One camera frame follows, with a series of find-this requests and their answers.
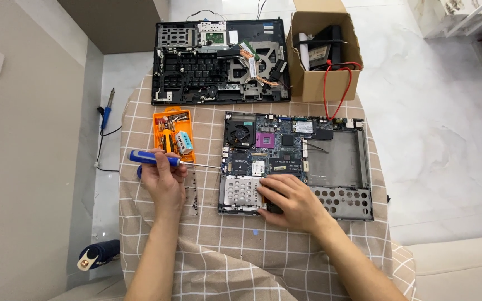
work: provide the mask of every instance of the marble floor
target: marble floor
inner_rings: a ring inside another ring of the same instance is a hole
[[[257,3],[172,0],[171,20],[201,9],[254,19]],[[482,67],[470,41],[423,40],[403,0],[344,4],[365,63],[357,92],[392,198],[392,239],[411,245],[482,237]],[[288,30],[293,11],[292,0],[268,0],[262,18],[281,17]],[[126,99],[150,68],[149,52],[105,56],[103,102],[116,87],[109,130],[119,126]],[[119,140],[119,134],[104,140],[101,167],[117,168]],[[97,172],[93,235],[101,240],[119,237],[117,181],[117,173]]]

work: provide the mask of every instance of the red wire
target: red wire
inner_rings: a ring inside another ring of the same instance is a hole
[[[344,64],[357,65],[358,67],[360,67],[360,69],[362,69],[362,66],[358,63],[355,63],[355,62],[347,62],[347,63],[344,63]],[[329,118],[328,117],[327,96],[326,96],[326,93],[325,93],[325,87],[327,85],[327,74],[331,70],[332,65],[333,64],[328,65],[327,71],[325,71],[325,78],[323,79],[323,103],[325,104],[325,115],[327,115],[328,121],[332,121],[334,119],[334,117],[336,117],[336,114],[338,114],[339,108],[341,107],[341,105],[343,103],[343,100],[345,99],[345,95],[347,95],[347,91],[349,91],[349,87],[351,86],[351,82],[352,82],[352,71],[351,71],[351,69],[348,68],[348,67],[339,68],[338,71],[347,70],[349,72],[349,83],[347,84],[347,87],[345,89],[345,92],[343,93],[341,101],[339,102],[339,105],[338,105],[338,108],[336,109],[336,112],[334,112],[334,115],[332,115],[332,118]]]

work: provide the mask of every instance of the checkered tablecloth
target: checkered tablecloth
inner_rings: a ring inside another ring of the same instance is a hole
[[[337,103],[328,105],[329,112]],[[193,120],[196,163],[221,163],[224,112],[242,111],[323,116],[322,103],[183,106]],[[122,269],[131,282],[154,219],[154,204],[136,176],[138,164],[126,159],[131,149],[154,147],[151,75],[130,96],[123,116],[120,148],[120,233]],[[365,118],[359,99],[344,102],[338,117]],[[350,239],[405,293],[415,297],[412,255],[390,240],[386,188],[375,142],[367,125],[372,179],[373,222],[339,222]],[[311,235],[265,223],[261,217],[217,214],[219,173],[197,168],[186,179],[188,201],[181,222],[173,300],[346,300],[347,291]],[[199,215],[191,216],[194,194]],[[399,254],[392,259],[392,251]]]

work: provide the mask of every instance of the screwdriver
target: screwdriver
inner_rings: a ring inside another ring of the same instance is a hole
[[[146,164],[157,164],[157,161],[155,161],[155,155],[154,154],[144,152],[142,150],[132,150],[127,155],[127,158],[130,161],[134,161],[134,162],[146,163]],[[167,159],[169,160],[170,166],[175,166],[175,167],[179,166],[180,164],[186,164],[186,165],[194,165],[194,166],[200,166],[200,167],[220,168],[220,167],[217,167],[217,166],[183,162],[182,160],[180,160],[178,158],[174,158],[174,157],[167,157]]]

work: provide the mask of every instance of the power cord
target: power cord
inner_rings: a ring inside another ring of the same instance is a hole
[[[103,124],[103,112],[104,112],[104,109],[103,109],[101,106],[99,106],[99,107],[97,108],[97,110],[98,110],[98,112],[99,112],[99,113],[101,114],[101,116],[102,116],[102,123],[101,123],[101,124]],[[100,137],[101,137],[101,138],[100,138],[100,147],[98,147],[98,157],[96,158],[96,162],[94,163],[94,167],[96,167],[96,168],[98,168],[99,170],[102,170],[102,171],[112,171],[112,172],[114,172],[114,173],[119,173],[119,172],[120,172],[120,170],[102,169],[102,168],[100,168],[100,164],[98,163],[98,161],[99,161],[99,159],[100,159],[100,154],[101,154],[101,152],[102,152],[103,138],[106,137],[106,136],[109,136],[109,135],[111,135],[111,134],[113,134],[113,133],[118,132],[121,128],[122,128],[122,126],[120,126],[120,127],[117,128],[116,130],[114,130],[114,131],[112,131],[112,132],[110,132],[110,133],[107,133],[107,134],[104,134],[104,133],[103,133],[103,128],[100,129]]]
[[[259,19],[260,19],[260,17],[261,17],[261,11],[264,9],[264,5],[265,5],[266,2],[267,2],[267,0],[265,0],[264,3],[261,4],[261,8],[260,8],[260,0],[258,0],[258,9],[259,9],[259,11],[258,11],[258,16],[256,17],[256,20],[259,20]]]
[[[327,71],[325,71],[325,78],[323,79],[323,104],[325,105],[325,115],[327,116],[328,121],[332,121],[334,117],[336,117],[336,114],[338,114],[339,108],[341,107],[343,100],[345,99],[345,95],[347,95],[347,91],[349,91],[349,87],[351,86],[351,81],[352,81],[352,71],[351,68],[348,67],[342,67],[339,68],[337,71],[341,70],[347,70],[349,72],[349,83],[347,84],[347,87],[345,88],[345,92],[343,93],[342,99],[339,102],[338,108],[336,109],[336,112],[334,112],[334,115],[332,115],[332,118],[328,117],[328,109],[327,109],[327,95],[325,93],[325,87],[327,85],[327,74],[331,70],[333,65],[344,65],[344,64],[351,64],[360,67],[360,70],[362,69],[362,65],[355,63],[355,62],[347,62],[347,63],[340,63],[340,64],[332,64],[332,61],[329,59],[327,60],[328,67]]]
[[[199,13],[201,13],[201,12],[203,12],[203,11],[211,12],[212,14],[215,14],[215,15],[221,17],[224,21],[227,21],[227,20],[228,20],[228,18],[226,18],[226,17],[224,17],[223,15],[221,15],[221,14],[219,14],[219,13],[216,13],[216,12],[214,12],[214,11],[211,11],[211,10],[201,10],[201,11],[197,11],[196,13],[194,13],[194,14],[190,15],[189,17],[187,17],[187,19],[185,19],[185,21],[186,21],[186,22],[189,21],[189,18],[190,18],[190,17],[196,16],[196,15],[198,15]]]

